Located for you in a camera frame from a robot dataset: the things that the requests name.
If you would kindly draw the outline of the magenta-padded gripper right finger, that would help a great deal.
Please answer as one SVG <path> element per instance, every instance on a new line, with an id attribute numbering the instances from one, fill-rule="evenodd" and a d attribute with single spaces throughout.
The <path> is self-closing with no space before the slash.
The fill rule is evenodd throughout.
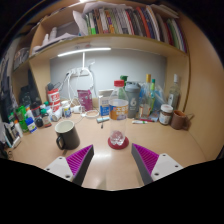
<path id="1" fill-rule="evenodd" d="M 137 144 L 132 144 L 131 153 L 145 185 L 182 169 L 182 166 L 166 153 L 156 154 Z"/>

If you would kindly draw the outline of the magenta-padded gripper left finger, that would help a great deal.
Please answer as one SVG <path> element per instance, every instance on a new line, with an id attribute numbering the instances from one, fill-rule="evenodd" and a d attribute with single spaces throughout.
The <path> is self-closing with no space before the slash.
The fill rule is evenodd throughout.
<path id="1" fill-rule="evenodd" d="M 94 147 L 89 145 L 68 157 L 59 156 L 45 170 L 81 186 L 93 156 Z"/>

